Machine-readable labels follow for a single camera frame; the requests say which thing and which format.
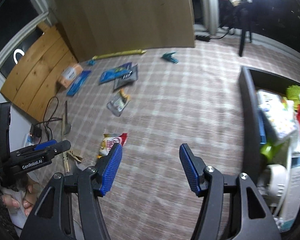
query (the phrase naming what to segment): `metal screw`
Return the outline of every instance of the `metal screw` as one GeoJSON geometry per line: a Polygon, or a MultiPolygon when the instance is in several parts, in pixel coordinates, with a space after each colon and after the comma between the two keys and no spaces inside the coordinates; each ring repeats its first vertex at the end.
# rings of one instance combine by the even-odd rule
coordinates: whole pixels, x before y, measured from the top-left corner
{"type": "Polygon", "coordinates": [[[247,179],[249,177],[248,174],[244,172],[240,173],[239,176],[241,179],[247,179]]]}
{"type": "Polygon", "coordinates": [[[97,170],[97,169],[96,169],[95,167],[93,167],[93,166],[88,167],[88,169],[91,170],[92,172],[96,172],[96,170],[97,170]]]}
{"type": "Polygon", "coordinates": [[[206,170],[208,172],[214,172],[214,167],[212,167],[212,166],[206,166],[206,170]]]}
{"type": "Polygon", "coordinates": [[[58,172],[58,173],[55,173],[55,174],[53,175],[53,178],[54,178],[54,179],[60,179],[60,178],[61,178],[61,175],[62,175],[62,174],[59,173],[59,172],[58,172]]]}

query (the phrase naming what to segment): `blue ribbed pad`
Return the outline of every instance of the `blue ribbed pad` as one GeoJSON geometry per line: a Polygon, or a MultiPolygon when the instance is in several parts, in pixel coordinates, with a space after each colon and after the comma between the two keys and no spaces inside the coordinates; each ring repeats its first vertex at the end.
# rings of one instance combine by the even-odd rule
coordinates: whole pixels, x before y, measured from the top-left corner
{"type": "Polygon", "coordinates": [[[122,146],[119,144],[111,156],[109,163],[102,175],[102,186],[100,192],[104,196],[112,187],[114,177],[117,174],[122,159],[122,146]]]}
{"type": "Polygon", "coordinates": [[[186,149],[181,146],[179,151],[179,158],[183,167],[183,170],[185,171],[186,177],[188,179],[188,183],[190,186],[191,191],[193,191],[196,195],[200,192],[199,187],[199,176],[197,171],[194,168],[194,165],[192,161],[189,158],[189,155],[186,151],[186,149]]]}

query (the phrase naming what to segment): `power adapter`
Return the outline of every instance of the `power adapter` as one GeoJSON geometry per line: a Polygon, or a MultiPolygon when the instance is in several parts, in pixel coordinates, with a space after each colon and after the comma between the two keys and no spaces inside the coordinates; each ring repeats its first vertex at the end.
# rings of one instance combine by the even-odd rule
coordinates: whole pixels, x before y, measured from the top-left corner
{"type": "Polygon", "coordinates": [[[30,136],[32,138],[41,138],[42,136],[42,130],[35,126],[34,124],[31,125],[31,128],[30,128],[30,136]]]}

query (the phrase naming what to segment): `teal clip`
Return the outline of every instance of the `teal clip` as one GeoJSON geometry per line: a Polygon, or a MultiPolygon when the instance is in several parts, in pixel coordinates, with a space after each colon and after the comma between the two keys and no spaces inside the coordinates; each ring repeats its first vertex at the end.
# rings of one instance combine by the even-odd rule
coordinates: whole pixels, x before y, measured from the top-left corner
{"type": "Polygon", "coordinates": [[[179,62],[179,60],[177,60],[176,58],[172,57],[173,54],[175,54],[176,52],[167,52],[165,54],[162,55],[162,58],[172,62],[173,64],[177,64],[179,62]]]}

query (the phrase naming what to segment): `blue packet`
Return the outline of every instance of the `blue packet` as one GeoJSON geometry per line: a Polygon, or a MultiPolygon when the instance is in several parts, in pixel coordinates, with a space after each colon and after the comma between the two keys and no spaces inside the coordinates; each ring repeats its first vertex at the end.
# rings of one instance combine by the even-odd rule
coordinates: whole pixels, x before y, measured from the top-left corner
{"type": "Polygon", "coordinates": [[[67,96],[74,96],[76,92],[78,92],[79,88],[82,86],[84,81],[90,75],[91,70],[84,70],[81,74],[74,80],[70,89],[67,92],[67,96]]]}
{"type": "Polygon", "coordinates": [[[125,63],[119,67],[115,67],[112,69],[108,69],[104,71],[100,76],[99,84],[103,84],[109,82],[111,80],[115,80],[116,78],[120,78],[128,73],[130,73],[130,69],[132,66],[132,62],[125,63]]]}

